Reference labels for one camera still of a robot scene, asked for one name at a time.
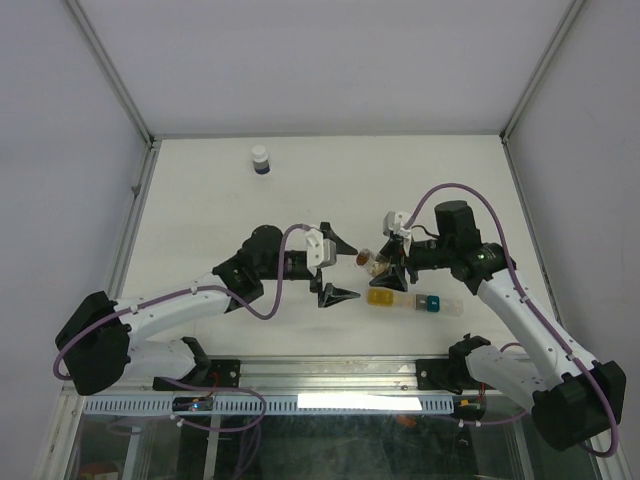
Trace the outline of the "clear bottle yellow pills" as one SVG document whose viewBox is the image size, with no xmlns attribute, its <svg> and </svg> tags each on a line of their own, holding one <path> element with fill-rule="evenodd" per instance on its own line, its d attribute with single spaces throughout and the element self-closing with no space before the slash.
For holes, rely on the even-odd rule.
<svg viewBox="0 0 640 480">
<path fill-rule="evenodd" d="M 364 269 L 372 278 L 375 278 L 385 272 L 387 272 L 391 266 L 391 263 L 387 262 L 383 258 L 378 256 L 377 252 L 375 253 L 375 264 L 371 268 L 362 268 Z"/>
</svg>

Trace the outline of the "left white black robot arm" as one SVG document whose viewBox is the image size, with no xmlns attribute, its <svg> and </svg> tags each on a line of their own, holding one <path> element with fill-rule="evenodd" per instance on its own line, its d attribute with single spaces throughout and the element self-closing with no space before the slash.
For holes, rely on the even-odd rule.
<svg viewBox="0 0 640 480">
<path fill-rule="evenodd" d="M 86 296 L 55 338 L 53 374 L 82 396 L 129 379 L 150 379 L 156 391 L 230 388 L 196 338 L 158 341 L 156 335 L 236 310 L 269 320 L 287 281 L 308 282 L 321 308 L 355 299 L 357 293 L 324 282 L 322 271 L 357 253 L 327 222 L 286 230 L 261 225 L 234 255 L 173 291 L 128 299 L 104 291 Z"/>
</svg>

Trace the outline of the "clear bottle cap orange label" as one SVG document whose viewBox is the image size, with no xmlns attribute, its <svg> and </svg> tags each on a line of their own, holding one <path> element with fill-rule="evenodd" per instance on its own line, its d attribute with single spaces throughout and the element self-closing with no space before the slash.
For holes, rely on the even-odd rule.
<svg viewBox="0 0 640 480">
<path fill-rule="evenodd" d="M 356 255 L 355 262 L 359 267 L 371 268 L 375 264 L 375 253 L 370 249 L 361 249 Z"/>
</svg>

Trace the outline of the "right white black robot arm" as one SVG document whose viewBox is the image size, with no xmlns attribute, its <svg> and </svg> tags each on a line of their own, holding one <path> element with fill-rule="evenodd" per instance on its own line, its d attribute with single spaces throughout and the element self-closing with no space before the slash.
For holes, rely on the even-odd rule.
<svg viewBox="0 0 640 480">
<path fill-rule="evenodd" d="M 604 431 L 615 434 L 626 389 L 621 367 L 600 362 L 547 318 L 505 248 L 482 241 L 466 202 L 441 203 L 435 217 L 437 236 L 415 241 L 408 213 L 386 214 L 387 241 L 379 253 L 389 265 L 371 286 L 405 292 L 419 272 L 447 269 L 500 318 L 529 360 L 518 361 L 467 334 L 449 348 L 446 360 L 427 370 L 428 381 L 455 394 L 481 383 L 497 389 L 529 413 L 538 433 L 559 451 Z"/>
</svg>

